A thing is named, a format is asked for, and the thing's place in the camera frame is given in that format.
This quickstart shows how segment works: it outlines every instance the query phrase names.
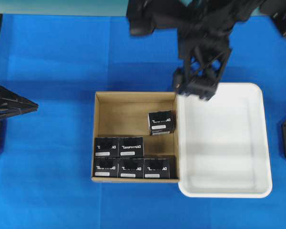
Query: black product box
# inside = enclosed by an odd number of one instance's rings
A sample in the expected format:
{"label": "black product box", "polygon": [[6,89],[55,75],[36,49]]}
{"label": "black product box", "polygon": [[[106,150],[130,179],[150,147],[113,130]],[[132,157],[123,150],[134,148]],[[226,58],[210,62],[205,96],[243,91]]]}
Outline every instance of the black product box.
{"label": "black product box", "polygon": [[144,178],[170,178],[170,160],[167,158],[145,159]]}
{"label": "black product box", "polygon": [[120,157],[144,157],[143,137],[120,137]]}
{"label": "black product box", "polygon": [[151,135],[165,135],[174,132],[174,118],[172,111],[148,113],[148,128]]}
{"label": "black product box", "polygon": [[96,137],[95,156],[119,157],[118,137]]}
{"label": "black product box", "polygon": [[112,157],[94,158],[95,177],[118,177],[119,159]]}
{"label": "black product box", "polygon": [[121,178],[143,178],[144,159],[120,158],[119,177]]}

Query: stacked boxes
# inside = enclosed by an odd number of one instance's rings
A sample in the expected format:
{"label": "stacked boxes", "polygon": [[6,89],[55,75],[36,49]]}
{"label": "stacked boxes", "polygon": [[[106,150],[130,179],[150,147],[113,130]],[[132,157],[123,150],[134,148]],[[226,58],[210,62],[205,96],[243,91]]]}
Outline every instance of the stacked boxes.
{"label": "stacked boxes", "polygon": [[[174,131],[172,111],[148,113],[151,135]],[[94,149],[94,176],[169,179],[170,159],[144,158],[143,137],[97,137]]]}

